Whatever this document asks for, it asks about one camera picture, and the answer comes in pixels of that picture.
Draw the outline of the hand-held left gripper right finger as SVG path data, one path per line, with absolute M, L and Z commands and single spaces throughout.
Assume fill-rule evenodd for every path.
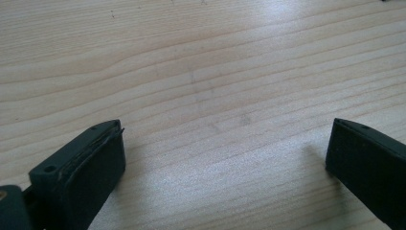
M 406 145 L 336 118 L 326 169 L 392 230 L 406 230 Z

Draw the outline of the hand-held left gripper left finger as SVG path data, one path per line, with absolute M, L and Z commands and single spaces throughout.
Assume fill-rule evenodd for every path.
M 34 227 L 87 230 L 124 171 L 121 122 L 86 129 L 30 170 L 24 195 Z

